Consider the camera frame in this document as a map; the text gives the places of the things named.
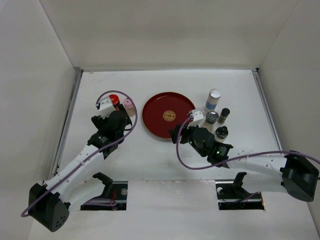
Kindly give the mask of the pink cap spice bottle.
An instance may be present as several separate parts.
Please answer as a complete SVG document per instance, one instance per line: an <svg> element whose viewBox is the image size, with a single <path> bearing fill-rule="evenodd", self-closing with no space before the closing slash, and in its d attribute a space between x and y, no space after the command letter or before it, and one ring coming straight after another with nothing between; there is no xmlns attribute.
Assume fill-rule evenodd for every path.
<svg viewBox="0 0 320 240"><path fill-rule="evenodd" d="M129 117L133 117L136 114L135 108L134 108L133 103L130 99L126 98L123 101L123 106L124 106Z"/></svg>

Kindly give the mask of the red cap sauce jar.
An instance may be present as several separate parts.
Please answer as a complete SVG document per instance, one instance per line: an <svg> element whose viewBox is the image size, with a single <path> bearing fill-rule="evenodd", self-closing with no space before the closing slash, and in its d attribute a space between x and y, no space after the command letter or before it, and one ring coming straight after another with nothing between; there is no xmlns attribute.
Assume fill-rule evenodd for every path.
<svg viewBox="0 0 320 240"><path fill-rule="evenodd" d="M120 98L118 97L118 95L116 95L116 94L110 94L108 97L110 98L110 100L111 100L111 102L112 102L112 104L113 104L113 107L114 107L117 111L119 111L119 110L120 110L120 109L119 109Z"/></svg>

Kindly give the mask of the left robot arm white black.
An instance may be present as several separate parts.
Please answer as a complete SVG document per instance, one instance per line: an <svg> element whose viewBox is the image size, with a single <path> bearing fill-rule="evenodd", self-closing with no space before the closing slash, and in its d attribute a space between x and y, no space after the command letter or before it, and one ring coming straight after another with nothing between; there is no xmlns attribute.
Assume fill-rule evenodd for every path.
<svg viewBox="0 0 320 240"><path fill-rule="evenodd" d="M108 116L91 118L97 131L83 150L63 170L43 184L29 190L27 213L56 232L67 221L71 211L82 206L97 206L97 198L112 195L113 180L99 171L107 157L114 152L130 132L132 121L125 110L114 110Z"/></svg>

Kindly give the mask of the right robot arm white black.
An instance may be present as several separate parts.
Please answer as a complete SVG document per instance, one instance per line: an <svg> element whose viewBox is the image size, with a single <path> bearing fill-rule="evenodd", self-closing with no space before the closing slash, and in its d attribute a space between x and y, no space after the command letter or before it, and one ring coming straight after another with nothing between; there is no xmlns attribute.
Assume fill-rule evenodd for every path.
<svg viewBox="0 0 320 240"><path fill-rule="evenodd" d="M190 144L207 159L209 168L238 169L232 183L232 192L238 198L248 193L278 192L303 201L312 202L320 178L314 163L320 161L297 151L265 151L230 158L232 145L217 141L206 128L185 127L181 124L169 130L173 144Z"/></svg>

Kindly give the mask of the black grinder bottle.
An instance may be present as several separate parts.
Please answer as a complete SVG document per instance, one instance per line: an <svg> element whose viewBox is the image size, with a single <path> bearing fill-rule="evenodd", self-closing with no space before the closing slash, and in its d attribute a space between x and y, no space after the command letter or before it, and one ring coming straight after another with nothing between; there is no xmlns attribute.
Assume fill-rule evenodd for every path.
<svg viewBox="0 0 320 240"><path fill-rule="evenodd" d="M229 130L226 126L221 126L215 130L214 135L217 141L224 142L229 135Z"/></svg>

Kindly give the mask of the clear dome cap bottle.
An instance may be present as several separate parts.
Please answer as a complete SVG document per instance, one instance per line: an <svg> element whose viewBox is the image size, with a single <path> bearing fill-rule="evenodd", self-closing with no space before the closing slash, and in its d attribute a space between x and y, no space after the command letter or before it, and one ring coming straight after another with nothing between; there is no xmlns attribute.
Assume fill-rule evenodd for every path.
<svg viewBox="0 0 320 240"><path fill-rule="evenodd" d="M216 111L208 111L201 127L207 129L210 133L212 133L214 130L214 124L217 122L218 118L219 114Z"/></svg>

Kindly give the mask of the small black cap spice bottle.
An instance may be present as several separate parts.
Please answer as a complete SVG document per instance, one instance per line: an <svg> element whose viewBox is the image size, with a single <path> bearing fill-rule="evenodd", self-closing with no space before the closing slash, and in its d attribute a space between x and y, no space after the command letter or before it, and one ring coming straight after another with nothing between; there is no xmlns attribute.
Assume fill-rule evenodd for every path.
<svg viewBox="0 0 320 240"><path fill-rule="evenodd" d="M229 114L230 114L230 109L229 108L223 108L221 110L221 113L219 115L219 118L218 118L217 122L219 124L224 124L226 119L227 119L227 117L229 116Z"/></svg>

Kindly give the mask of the tall blue label salt bottle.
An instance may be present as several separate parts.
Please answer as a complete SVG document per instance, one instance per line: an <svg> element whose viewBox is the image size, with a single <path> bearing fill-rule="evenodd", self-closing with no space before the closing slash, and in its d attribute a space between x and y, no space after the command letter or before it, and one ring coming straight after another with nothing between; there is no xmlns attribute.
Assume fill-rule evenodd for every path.
<svg viewBox="0 0 320 240"><path fill-rule="evenodd" d="M204 111L206 113L210 111L214 111L218 105L220 97L221 97L221 92L218 89L216 88L211 89L208 93L208 97L204 105Z"/></svg>

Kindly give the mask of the red round tray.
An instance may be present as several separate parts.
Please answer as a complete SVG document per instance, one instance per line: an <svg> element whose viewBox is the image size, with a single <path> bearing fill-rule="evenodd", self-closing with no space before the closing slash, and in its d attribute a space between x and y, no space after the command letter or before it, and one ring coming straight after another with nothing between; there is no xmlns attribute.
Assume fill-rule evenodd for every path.
<svg viewBox="0 0 320 240"><path fill-rule="evenodd" d="M161 92L152 96L142 109L146 129L161 139L170 139L170 130L183 123L196 107L189 98L176 92Z"/></svg>

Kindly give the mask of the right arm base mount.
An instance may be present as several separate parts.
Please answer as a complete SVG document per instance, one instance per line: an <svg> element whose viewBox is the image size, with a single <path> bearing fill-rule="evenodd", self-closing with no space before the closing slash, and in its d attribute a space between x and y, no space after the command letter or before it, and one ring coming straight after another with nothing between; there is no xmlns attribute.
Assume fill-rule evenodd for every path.
<svg viewBox="0 0 320 240"><path fill-rule="evenodd" d="M239 172L235 179L217 180L215 182L218 208L221 211L264 210L260 192L249 193L242 188L246 172Z"/></svg>

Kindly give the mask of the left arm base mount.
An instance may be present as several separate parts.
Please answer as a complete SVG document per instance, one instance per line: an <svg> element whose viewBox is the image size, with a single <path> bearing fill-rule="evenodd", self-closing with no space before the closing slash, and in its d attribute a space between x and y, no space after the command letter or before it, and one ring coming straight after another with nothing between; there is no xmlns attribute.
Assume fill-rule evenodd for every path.
<svg viewBox="0 0 320 240"><path fill-rule="evenodd" d="M81 211L126 211L128 198L128 182L113 181L105 174L98 172L93 176L99 184L103 185L103 189L98 191L88 203L84 203Z"/></svg>

